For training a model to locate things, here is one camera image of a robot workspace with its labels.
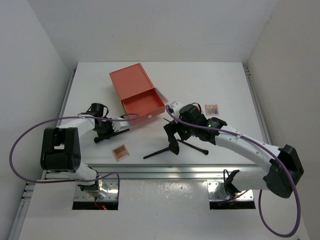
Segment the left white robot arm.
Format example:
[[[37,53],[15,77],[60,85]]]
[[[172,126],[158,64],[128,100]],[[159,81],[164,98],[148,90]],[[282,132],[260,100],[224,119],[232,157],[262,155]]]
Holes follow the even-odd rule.
[[[123,116],[113,121],[104,113],[107,107],[92,103],[79,117],[56,128],[46,128],[43,133],[40,165],[43,170],[60,173],[72,180],[79,180],[79,188],[87,195],[102,200],[107,196],[103,181],[97,171],[81,160],[80,137],[95,131],[97,144],[129,131],[129,124]]]

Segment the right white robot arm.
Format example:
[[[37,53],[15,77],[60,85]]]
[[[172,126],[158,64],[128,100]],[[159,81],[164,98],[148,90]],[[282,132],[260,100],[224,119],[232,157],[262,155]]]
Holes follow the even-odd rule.
[[[259,170],[233,170],[224,180],[224,192],[230,196],[244,190],[269,190],[288,199],[304,174],[296,149],[258,141],[235,130],[225,121],[205,115],[195,104],[173,102],[165,107],[173,120],[165,127],[168,140],[176,145],[175,134],[182,140],[196,137],[203,142],[226,148],[252,161]]]

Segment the large black makeup brush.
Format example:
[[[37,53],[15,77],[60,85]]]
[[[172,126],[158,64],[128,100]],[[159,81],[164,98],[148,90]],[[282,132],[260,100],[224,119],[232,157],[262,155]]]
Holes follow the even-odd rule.
[[[156,156],[156,155],[162,154],[162,153],[164,153],[164,152],[168,152],[168,151],[174,153],[175,155],[178,155],[179,152],[180,152],[180,148],[179,148],[178,146],[171,146],[171,145],[169,145],[169,146],[166,147],[166,148],[163,148],[163,149],[161,149],[161,150],[158,150],[158,151],[156,151],[156,152],[153,152],[153,153],[151,153],[151,154],[149,154],[149,155],[144,156],[143,159],[148,159],[148,158],[150,158],[150,157],[153,157],[153,156]]]

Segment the orange drawer organizer box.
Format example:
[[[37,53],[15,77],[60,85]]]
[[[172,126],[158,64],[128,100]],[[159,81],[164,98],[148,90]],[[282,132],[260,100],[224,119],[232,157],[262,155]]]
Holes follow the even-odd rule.
[[[164,113],[165,103],[141,63],[113,71],[109,76],[125,113],[139,115],[131,120],[133,126]]]

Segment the thin black makeup brush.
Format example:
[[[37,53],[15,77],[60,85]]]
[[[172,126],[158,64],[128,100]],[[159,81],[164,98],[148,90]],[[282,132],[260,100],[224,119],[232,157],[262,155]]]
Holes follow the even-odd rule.
[[[190,148],[192,148],[192,149],[194,149],[194,150],[197,150],[197,151],[203,153],[203,154],[206,155],[206,156],[209,154],[209,151],[206,150],[206,149],[199,148],[199,147],[197,147],[197,146],[195,146],[195,145],[192,145],[192,144],[190,144],[190,143],[188,143],[188,142],[185,142],[185,141],[183,141],[183,140],[181,140],[181,139],[178,139],[177,141],[180,142],[180,143],[182,143],[182,144],[184,144],[184,145],[186,145],[186,146],[188,146],[188,147],[190,147]]]

